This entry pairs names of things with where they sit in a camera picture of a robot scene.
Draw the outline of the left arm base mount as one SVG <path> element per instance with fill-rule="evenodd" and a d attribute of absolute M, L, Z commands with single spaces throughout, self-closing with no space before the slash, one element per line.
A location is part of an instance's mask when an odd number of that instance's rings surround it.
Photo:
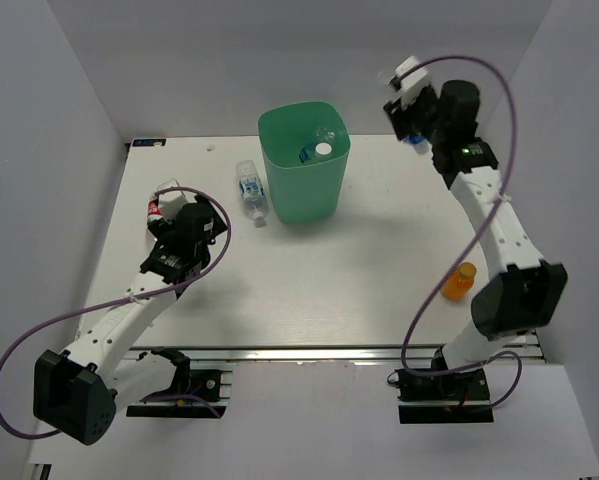
<path fill-rule="evenodd" d="M 142 352 L 144 357 L 164 359 L 174 372 L 167 387 L 126 409 L 130 418 L 221 419 L 231 395 L 232 374 L 218 363 L 198 363 L 172 348 Z"/>

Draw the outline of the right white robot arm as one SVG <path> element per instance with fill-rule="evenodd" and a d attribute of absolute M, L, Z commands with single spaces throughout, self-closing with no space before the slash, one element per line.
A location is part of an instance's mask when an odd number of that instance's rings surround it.
<path fill-rule="evenodd" d="M 447 81 L 440 91 L 428 79 L 391 85 L 399 97 L 384 109 L 397 137 L 420 135 L 431 144 L 435 170 L 464 209 L 486 260 L 488 282 L 471 300 L 470 321 L 431 363 L 432 390 L 451 399 L 467 385 L 464 371 L 551 321 L 568 275 L 533 245 L 500 190 L 497 158 L 476 135 L 478 88 L 464 80 Z"/>

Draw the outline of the crushed bottle blue label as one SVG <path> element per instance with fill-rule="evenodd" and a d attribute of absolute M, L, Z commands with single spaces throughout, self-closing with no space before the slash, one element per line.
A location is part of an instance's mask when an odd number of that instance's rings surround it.
<path fill-rule="evenodd" d="M 315 164 L 330 160 L 334 154 L 334 145 L 336 141 L 336 131 L 331 127 L 317 127 L 299 152 L 299 161 L 302 165 Z M 327 142 L 332 146 L 332 154 L 327 158 L 316 158 L 314 153 L 315 145 L 320 142 Z"/>

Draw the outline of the clear bottle blue label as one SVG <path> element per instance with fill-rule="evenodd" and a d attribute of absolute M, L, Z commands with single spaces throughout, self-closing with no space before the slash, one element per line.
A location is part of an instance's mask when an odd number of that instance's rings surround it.
<path fill-rule="evenodd" d="M 429 151 L 429 144 L 424 136 L 408 135 L 404 142 L 410 145 L 418 155 L 426 154 Z"/>

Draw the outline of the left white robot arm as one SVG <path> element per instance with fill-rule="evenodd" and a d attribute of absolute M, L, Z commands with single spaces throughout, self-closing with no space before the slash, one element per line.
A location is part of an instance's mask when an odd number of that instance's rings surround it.
<path fill-rule="evenodd" d="M 151 200 L 147 226 L 155 244 L 120 304 L 62 352 L 48 350 L 35 363 L 35 417 L 83 445 L 99 441 L 115 415 L 136 402 L 196 399 L 191 360 L 182 352 L 155 347 L 131 364 L 122 360 L 157 317 L 218 264 L 210 249 L 231 226 L 219 204 L 202 194 L 172 216 Z"/>

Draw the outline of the bottle green blue label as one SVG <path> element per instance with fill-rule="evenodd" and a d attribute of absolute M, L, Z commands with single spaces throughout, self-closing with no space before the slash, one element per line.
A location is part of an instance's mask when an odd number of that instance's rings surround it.
<path fill-rule="evenodd" d="M 264 226 L 268 214 L 268 201 L 254 162 L 238 162 L 235 171 L 244 213 L 256 227 Z"/>

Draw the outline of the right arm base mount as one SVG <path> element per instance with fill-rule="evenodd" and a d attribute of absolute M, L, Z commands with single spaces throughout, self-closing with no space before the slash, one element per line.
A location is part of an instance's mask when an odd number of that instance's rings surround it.
<path fill-rule="evenodd" d="M 482 369 L 440 377 L 418 377 L 404 369 L 387 377 L 398 390 L 403 425 L 493 423 L 490 391 Z"/>

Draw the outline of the bottle red label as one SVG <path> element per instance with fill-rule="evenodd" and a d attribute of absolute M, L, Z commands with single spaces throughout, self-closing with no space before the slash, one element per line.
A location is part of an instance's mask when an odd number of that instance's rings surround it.
<path fill-rule="evenodd" d="M 153 194 L 150 197 L 147 210 L 147 228 L 155 236 L 157 236 L 173 221 L 172 220 L 168 222 L 164 220 L 156 203 L 158 196 L 159 195 Z"/>

